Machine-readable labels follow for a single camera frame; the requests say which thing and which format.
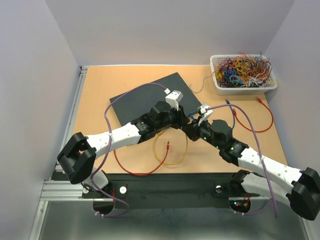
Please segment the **dark blue network switch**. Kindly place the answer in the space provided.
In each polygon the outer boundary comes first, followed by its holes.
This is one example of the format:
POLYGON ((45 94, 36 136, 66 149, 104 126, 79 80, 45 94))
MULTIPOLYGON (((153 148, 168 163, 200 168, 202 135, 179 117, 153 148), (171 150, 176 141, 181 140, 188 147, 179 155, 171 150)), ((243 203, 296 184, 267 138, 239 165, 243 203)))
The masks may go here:
MULTIPOLYGON (((183 94, 179 104, 183 106, 184 113, 187 116, 194 114, 197 108, 202 105, 177 72, 154 82, 167 87, 171 91, 180 91, 183 94)), ((148 113, 157 102, 164 101, 165 96, 163 88, 148 84, 130 92, 118 101, 116 101, 118 96, 110 98, 109 101, 113 103, 112 108, 120 125, 124 126, 141 115, 148 113)))

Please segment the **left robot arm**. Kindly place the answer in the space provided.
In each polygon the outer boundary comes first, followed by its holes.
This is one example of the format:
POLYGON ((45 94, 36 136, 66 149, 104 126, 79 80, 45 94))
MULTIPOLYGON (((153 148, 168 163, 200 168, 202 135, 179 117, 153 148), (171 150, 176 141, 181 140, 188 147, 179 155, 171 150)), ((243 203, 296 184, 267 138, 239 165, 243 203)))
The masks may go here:
POLYGON ((90 176, 95 171, 97 158, 116 149, 148 141, 164 129, 182 129, 189 122, 181 105, 174 108, 165 101, 159 101, 149 112, 117 129, 87 136, 82 132, 73 134, 57 160, 71 184, 87 181, 92 186, 90 176))

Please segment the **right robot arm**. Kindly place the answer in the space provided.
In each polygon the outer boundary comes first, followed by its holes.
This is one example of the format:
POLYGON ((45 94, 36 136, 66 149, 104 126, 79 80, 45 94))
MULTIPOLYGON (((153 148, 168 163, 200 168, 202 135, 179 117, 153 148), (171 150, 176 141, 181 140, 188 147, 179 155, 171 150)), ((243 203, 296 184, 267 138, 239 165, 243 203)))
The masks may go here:
POLYGON ((247 192, 270 197, 289 205, 306 220, 316 219, 320 212, 320 175, 313 168, 301 170, 260 155, 234 138, 232 128, 224 120, 193 120, 182 131, 192 141, 202 139, 216 147, 226 162, 252 171, 230 182, 233 194, 247 192))

